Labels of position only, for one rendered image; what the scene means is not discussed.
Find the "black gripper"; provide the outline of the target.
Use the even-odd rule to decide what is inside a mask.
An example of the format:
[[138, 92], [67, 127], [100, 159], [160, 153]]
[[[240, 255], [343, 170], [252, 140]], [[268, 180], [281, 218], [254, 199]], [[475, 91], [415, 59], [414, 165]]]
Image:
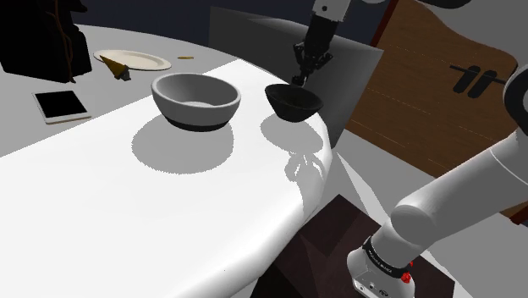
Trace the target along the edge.
[[292, 77], [292, 83], [297, 86], [304, 86], [307, 79], [315, 71], [324, 67], [333, 59], [333, 55], [327, 52], [330, 48], [331, 40], [336, 32], [339, 22], [313, 14], [304, 42], [293, 45], [294, 55], [300, 67], [300, 73]]

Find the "black bowl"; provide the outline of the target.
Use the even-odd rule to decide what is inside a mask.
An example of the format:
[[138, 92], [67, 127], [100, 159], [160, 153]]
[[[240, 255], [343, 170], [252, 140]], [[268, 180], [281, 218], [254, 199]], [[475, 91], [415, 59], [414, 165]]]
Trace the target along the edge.
[[316, 94], [296, 85], [272, 84], [265, 94], [275, 114], [290, 123], [302, 122], [324, 106]]

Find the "grey flat panel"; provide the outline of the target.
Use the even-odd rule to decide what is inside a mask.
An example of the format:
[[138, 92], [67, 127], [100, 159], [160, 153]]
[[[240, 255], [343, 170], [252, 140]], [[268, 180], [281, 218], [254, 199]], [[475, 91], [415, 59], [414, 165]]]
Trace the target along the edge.
[[[288, 83], [300, 72], [293, 45], [307, 30], [306, 25], [289, 20], [210, 8], [209, 47], [244, 59]], [[335, 36], [329, 52], [333, 59], [310, 75], [305, 89], [324, 102], [319, 115], [327, 126], [331, 147], [335, 147], [383, 50]]]

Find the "grey bowl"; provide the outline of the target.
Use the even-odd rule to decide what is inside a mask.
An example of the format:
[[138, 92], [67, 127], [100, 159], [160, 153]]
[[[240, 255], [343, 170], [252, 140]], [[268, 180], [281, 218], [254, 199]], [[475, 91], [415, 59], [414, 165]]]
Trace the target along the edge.
[[161, 115], [171, 125], [195, 132], [221, 129], [241, 101], [235, 86], [205, 74], [162, 75], [152, 81], [151, 93]]

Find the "cream plate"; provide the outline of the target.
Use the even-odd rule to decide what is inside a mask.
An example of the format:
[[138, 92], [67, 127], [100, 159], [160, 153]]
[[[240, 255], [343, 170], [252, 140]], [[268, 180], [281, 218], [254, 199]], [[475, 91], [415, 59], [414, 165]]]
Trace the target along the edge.
[[172, 67], [172, 64], [164, 58], [130, 50], [99, 50], [94, 52], [93, 56], [99, 61], [103, 61], [102, 58], [109, 58], [134, 70], [159, 71]]

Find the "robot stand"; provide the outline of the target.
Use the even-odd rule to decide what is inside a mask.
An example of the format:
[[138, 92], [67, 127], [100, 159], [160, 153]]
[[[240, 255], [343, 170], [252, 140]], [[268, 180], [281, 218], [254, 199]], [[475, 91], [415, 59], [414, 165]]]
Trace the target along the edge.
[[[356, 289], [347, 256], [360, 249], [380, 225], [341, 195], [308, 221], [258, 279], [250, 298], [366, 298]], [[401, 286], [415, 286], [415, 298], [454, 298], [454, 281], [423, 257], [408, 268], [408, 282], [381, 273], [359, 277], [374, 298], [396, 298]]]

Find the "brown cone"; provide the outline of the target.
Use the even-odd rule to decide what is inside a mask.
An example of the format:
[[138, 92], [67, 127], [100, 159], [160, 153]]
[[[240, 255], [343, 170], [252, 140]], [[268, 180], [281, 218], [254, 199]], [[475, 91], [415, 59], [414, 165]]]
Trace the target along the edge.
[[106, 64], [112, 72], [116, 80], [130, 80], [129, 67], [126, 64], [118, 63], [110, 58], [101, 55], [102, 61]]

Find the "white round table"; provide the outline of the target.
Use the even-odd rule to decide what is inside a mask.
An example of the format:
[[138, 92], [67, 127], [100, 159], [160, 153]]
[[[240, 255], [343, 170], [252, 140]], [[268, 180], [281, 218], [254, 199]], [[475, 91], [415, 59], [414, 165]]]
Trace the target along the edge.
[[242, 101], [220, 130], [188, 132], [156, 107], [156, 72], [115, 80], [93, 61], [69, 85], [91, 117], [46, 124], [33, 93], [63, 84], [0, 69], [0, 298], [231, 298], [321, 202], [326, 125], [279, 119], [264, 93], [277, 78], [226, 53], [82, 30], [91, 52], [149, 53], [226, 80]]

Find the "white tablet with black screen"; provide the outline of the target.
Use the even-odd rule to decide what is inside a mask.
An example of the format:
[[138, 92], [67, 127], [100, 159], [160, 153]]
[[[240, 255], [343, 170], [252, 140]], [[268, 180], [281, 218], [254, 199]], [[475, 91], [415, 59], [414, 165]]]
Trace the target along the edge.
[[89, 119], [91, 113], [73, 91], [48, 91], [33, 93], [46, 124]]

